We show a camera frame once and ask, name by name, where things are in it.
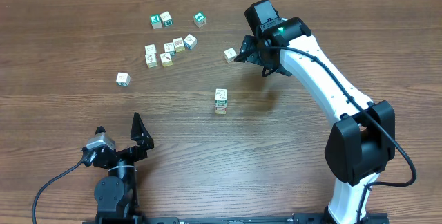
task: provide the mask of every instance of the green symbol block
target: green symbol block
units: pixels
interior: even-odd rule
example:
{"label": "green symbol block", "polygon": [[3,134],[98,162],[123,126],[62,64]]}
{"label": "green symbol block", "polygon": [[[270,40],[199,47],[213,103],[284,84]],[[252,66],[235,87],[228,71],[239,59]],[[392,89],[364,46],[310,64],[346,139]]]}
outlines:
{"label": "green symbol block", "polygon": [[164,27],[171,26],[171,25],[172,25],[172,19],[169,19],[164,22]]}
{"label": "green symbol block", "polygon": [[160,21],[160,16],[159,15],[152,15],[151,16],[151,23],[158,23]]}
{"label": "green symbol block", "polygon": [[206,16],[202,12],[197,13],[194,17],[196,21],[202,21],[206,18]]}

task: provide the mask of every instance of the wooden cube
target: wooden cube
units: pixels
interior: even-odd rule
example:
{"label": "wooden cube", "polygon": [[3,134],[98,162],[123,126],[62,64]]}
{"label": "wooden cube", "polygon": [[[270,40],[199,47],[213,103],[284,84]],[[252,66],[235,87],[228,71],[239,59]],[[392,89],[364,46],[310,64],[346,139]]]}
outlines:
{"label": "wooden cube", "polygon": [[173,47],[173,43],[164,44],[164,52],[170,53],[171,56],[175,55],[175,48]]}
{"label": "wooden cube", "polygon": [[161,58],[161,63],[163,64],[163,67],[173,65],[170,53],[163,53],[160,55],[160,58]]}
{"label": "wooden cube", "polygon": [[162,24],[161,24],[161,19],[159,15],[152,15],[151,16],[151,24],[152,24],[152,28],[156,29],[156,28],[162,28]]}
{"label": "wooden cube", "polygon": [[145,58],[146,58],[147,66],[149,68],[153,68],[155,66],[158,66],[157,53],[149,53],[149,54],[145,55]]}
{"label": "wooden cube", "polygon": [[189,49],[193,50],[196,45],[196,38],[193,35],[188,34],[187,37],[184,39],[184,45]]}
{"label": "wooden cube", "polygon": [[198,26],[198,28],[203,27],[204,24],[206,24],[206,15],[204,15],[202,12],[197,13],[195,16],[193,16],[193,22]]}
{"label": "wooden cube", "polygon": [[184,47],[184,42],[182,41],[182,38],[174,39],[173,46],[175,47],[175,52],[181,52],[186,49]]}
{"label": "wooden cube", "polygon": [[129,82],[131,82],[131,77],[128,73],[118,73],[117,75],[117,84],[120,86],[129,86]]}
{"label": "wooden cube", "polygon": [[169,14],[169,12],[165,12],[165,13],[160,14],[160,17],[161,17],[161,21],[163,22],[164,27],[172,25],[172,17]]}
{"label": "wooden cube", "polygon": [[226,114],[227,112],[227,90],[216,89],[215,92],[215,113]]}
{"label": "wooden cube", "polygon": [[146,54],[157,52],[157,48],[155,47],[155,44],[147,45],[144,47],[144,49],[146,50]]}
{"label": "wooden cube", "polygon": [[236,57],[236,52],[233,48],[230,48],[224,51],[224,58],[226,58],[227,62],[232,62]]}

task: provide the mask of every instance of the wood grain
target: wood grain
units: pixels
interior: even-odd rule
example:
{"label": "wood grain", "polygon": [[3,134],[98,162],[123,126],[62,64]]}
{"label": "wood grain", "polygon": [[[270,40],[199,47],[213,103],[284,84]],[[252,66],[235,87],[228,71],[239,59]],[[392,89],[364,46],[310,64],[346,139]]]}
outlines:
{"label": "wood grain", "polygon": [[[330,128],[293,77],[260,77],[253,64],[227,64],[251,31],[243,12],[259,0],[0,0],[0,223],[30,223],[38,189],[75,164],[103,125],[123,149],[133,112],[155,140],[138,163],[148,216],[276,216],[321,212],[334,177],[323,151]],[[396,137],[419,178],[406,189],[376,188],[371,212],[391,223],[442,218],[441,0],[271,0],[299,16],[330,60],[376,102],[396,112]],[[174,24],[152,30],[153,13]],[[202,10],[208,24],[197,28]],[[189,33],[195,50],[167,68],[147,68],[144,46]],[[117,72],[131,75],[117,86]],[[229,91],[225,116],[216,88]],[[80,167],[41,196],[39,223],[81,223],[96,211],[95,183]],[[383,180],[410,173],[396,153]]]}

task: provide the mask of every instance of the small robot arm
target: small robot arm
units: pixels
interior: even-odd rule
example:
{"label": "small robot arm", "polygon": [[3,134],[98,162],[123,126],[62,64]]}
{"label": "small robot arm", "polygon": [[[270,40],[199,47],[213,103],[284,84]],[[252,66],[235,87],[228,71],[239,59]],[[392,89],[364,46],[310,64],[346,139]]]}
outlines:
{"label": "small robot arm", "polygon": [[361,111],[394,139],[393,108],[386,101],[373,103],[353,86],[328,60],[298,17],[282,19],[269,0],[253,4],[244,15],[254,36],[244,38],[235,62],[263,66],[263,77],[273,72],[294,75],[332,126],[325,158],[336,179],[324,213],[326,223],[368,223],[365,205],[369,191],[365,186],[376,181],[393,159],[395,146]]}

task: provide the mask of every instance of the black cable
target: black cable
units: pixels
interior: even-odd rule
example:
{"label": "black cable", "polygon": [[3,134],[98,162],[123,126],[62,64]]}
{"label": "black cable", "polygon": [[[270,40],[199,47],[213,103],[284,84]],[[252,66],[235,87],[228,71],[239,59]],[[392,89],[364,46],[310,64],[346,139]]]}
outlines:
{"label": "black cable", "polygon": [[351,102],[354,107],[356,107],[363,115],[364,117],[366,117],[371,124],[374,125],[374,127],[376,127],[376,129],[378,131],[380,131],[385,137],[387,137],[388,140],[390,140],[393,145],[396,147],[396,149],[399,151],[399,153],[404,157],[405,161],[407,162],[408,166],[410,166],[410,170],[412,171],[412,177],[411,179],[409,179],[407,182],[405,183],[391,183],[391,182],[371,182],[371,183],[367,183],[364,186],[364,190],[361,196],[361,200],[359,201],[359,206],[358,206],[358,210],[356,211],[357,217],[356,217],[356,224],[360,224],[361,223],[361,212],[362,212],[362,206],[364,204],[364,200],[365,200],[365,195],[367,194],[367,190],[371,190],[370,187],[371,186],[375,186],[375,185],[383,185],[383,186],[391,186],[391,187],[407,187],[412,185],[417,178],[417,172],[416,172],[416,168],[413,165],[413,162],[411,160],[411,158],[407,155],[407,153],[402,149],[402,147],[398,144],[398,142],[396,142],[388,133],[386,130],[384,130],[384,128],[382,128],[382,126],[375,121],[374,118],[372,118],[361,106],[358,105],[358,103],[356,103],[356,101],[354,100],[354,98],[347,92],[347,90],[345,90],[344,86],[339,82],[338,78],[336,78],[336,76],[330,71],[330,69],[322,62],[320,61],[316,56],[311,55],[307,52],[304,52],[302,50],[298,50],[296,48],[289,48],[289,47],[265,47],[265,48],[261,48],[260,50],[288,50],[294,53],[298,53],[300,55],[304,55],[308,58],[310,58],[313,62],[316,62],[317,64],[319,64],[319,66],[321,66],[325,72],[327,72],[329,74],[329,76],[333,79],[333,81],[336,83],[336,85],[338,86],[338,88],[343,92],[343,94],[345,95],[345,97],[347,97],[347,99],[349,100],[349,102]]}
{"label": "black cable", "polygon": [[32,204],[32,223],[33,224],[37,224],[37,220],[35,218],[35,208],[37,207],[37,201],[39,200],[39,197],[40,197],[41,193],[43,192],[43,190],[45,188],[47,188],[47,186],[49,186],[51,183],[53,183],[56,180],[64,177],[65,175],[69,174],[74,169],[78,168],[78,166],[80,166],[83,162],[84,162],[83,159],[81,159],[76,165],[74,165],[74,167],[72,167],[72,168],[68,169],[67,171],[59,174],[58,176],[55,176],[53,179],[49,180],[49,182],[47,182],[45,185],[43,185],[43,187],[41,187],[41,189],[39,190],[39,192],[35,196],[34,203]]}

